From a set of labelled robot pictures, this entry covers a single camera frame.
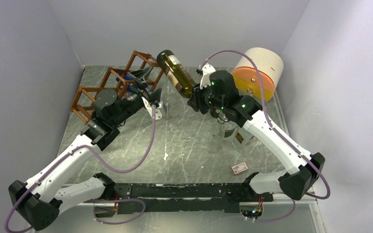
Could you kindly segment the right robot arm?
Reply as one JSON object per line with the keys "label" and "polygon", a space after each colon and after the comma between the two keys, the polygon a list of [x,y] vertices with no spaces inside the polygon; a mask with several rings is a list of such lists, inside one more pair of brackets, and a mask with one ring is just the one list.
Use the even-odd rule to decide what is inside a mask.
{"label": "right robot arm", "polygon": [[251,175],[242,189],[244,198],[254,201],[269,192],[282,192],[293,200],[306,195],[321,174],[324,156],[311,154],[295,143],[254,98],[240,95],[229,72],[203,69],[199,74],[201,82],[194,86],[188,105],[196,112],[210,112],[215,118],[236,123],[260,140],[284,166],[282,171]]}

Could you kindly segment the clear square glass bottle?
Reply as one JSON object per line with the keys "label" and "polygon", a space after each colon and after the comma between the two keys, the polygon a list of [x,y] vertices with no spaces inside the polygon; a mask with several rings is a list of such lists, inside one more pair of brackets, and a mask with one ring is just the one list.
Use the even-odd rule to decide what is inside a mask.
{"label": "clear square glass bottle", "polygon": [[232,143],[237,149],[243,149],[254,140],[255,136],[247,130],[236,126],[232,135]]}

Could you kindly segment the cream orange cylindrical box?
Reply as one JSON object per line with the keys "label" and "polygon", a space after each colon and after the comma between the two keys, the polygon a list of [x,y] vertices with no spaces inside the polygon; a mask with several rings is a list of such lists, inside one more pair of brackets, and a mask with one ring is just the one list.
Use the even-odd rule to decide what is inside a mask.
{"label": "cream orange cylindrical box", "polygon": [[256,98],[264,98],[267,102],[273,97],[281,78],[283,60],[275,52],[260,47],[251,48],[245,54],[255,65],[244,56],[241,57],[231,72],[236,87]]}

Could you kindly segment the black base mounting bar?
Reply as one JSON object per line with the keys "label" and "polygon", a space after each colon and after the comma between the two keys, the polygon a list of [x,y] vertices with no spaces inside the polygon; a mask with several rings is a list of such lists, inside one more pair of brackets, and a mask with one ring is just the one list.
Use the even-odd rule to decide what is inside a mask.
{"label": "black base mounting bar", "polygon": [[242,203],[271,202],[270,193],[257,194],[243,183],[117,183],[93,202],[122,200],[118,214],[145,212],[224,211],[240,213]]}

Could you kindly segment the brown wooden wine rack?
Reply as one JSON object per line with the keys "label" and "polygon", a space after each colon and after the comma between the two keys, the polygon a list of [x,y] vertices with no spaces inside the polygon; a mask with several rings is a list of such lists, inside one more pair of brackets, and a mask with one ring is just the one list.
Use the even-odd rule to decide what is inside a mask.
{"label": "brown wooden wine rack", "polygon": [[[154,91],[164,72],[158,66],[156,58],[149,53],[134,50],[129,61],[123,67],[86,66],[69,110],[84,124],[87,124],[92,119],[92,113],[94,112],[93,103],[98,93],[104,89],[112,88],[117,91],[119,97],[129,96],[130,84],[135,82],[124,80],[123,77],[129,75],[130,71],[147,67],[153,67],[147,79],[147,84],[148,89]],[[123,81],[124,86],[120,86],[116,81],[117,77]]]}

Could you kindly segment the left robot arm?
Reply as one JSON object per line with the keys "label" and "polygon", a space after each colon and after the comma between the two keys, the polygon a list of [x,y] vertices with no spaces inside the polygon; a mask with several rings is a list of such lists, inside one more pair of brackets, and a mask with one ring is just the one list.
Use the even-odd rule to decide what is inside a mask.
{"label": "left robot arm", "polygon": [[71,145],[27,181],[17,180],[9,186],[11,213],[19,213],[30,229],[40,231],[62,212],[82,202],[119,199],[114,181],[103,173],[69,187],[65,183],[91,157],[99,158],[100,152],[119,135],[119,128],[139,110],[146,109],[153,121],[162,116],[162,90],[151,90],[147,83],[152,70],[147,67],[128,73],[134,84],[127,97],[120,97],[112,88],[104,88],[95,96],[92,118]]}

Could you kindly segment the blue plastic water bottle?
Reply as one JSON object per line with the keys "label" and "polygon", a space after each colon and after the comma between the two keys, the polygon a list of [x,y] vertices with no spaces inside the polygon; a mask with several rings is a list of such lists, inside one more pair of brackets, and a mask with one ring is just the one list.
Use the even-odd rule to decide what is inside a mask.
{"label": "blue plastic water bottle", "polygon": [[[130,77],[129,75],[125,75],[123,78],[124,80],[127,80],[127,81],[133,81],[133,78]],[[120,84],[120,86],[124,86],[123,81],[121,81],[118,77],[116,78],[116,81]],[[138,89],[138,85],[136,83],[133,83],[130,85],[133,85],[136,89]]]}

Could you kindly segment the green glass wine bottle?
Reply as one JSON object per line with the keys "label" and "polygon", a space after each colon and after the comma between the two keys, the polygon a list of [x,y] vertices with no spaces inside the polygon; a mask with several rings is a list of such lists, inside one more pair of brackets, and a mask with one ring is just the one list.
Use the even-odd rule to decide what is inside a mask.
{"label": "green glass wine bottle", "polygon": [[163,50],[157,55],[156,60],[179,94],[186,99],[191,98],[196,83],[174,53]]}

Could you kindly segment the small red white box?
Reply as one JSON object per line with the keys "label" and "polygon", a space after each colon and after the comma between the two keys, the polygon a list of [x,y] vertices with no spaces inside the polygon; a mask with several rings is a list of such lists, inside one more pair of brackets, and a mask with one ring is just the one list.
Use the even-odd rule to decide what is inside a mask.
{"label": "small red white box", "polygon": [[234,175],[238,175],[246,170],[248,170],[248,166],[245,162],[242,162],[242,163],[239,163],[239,164],[236,164],[236,165],[233,165],[231,166],[231,170],[232,170],[232,173]]}

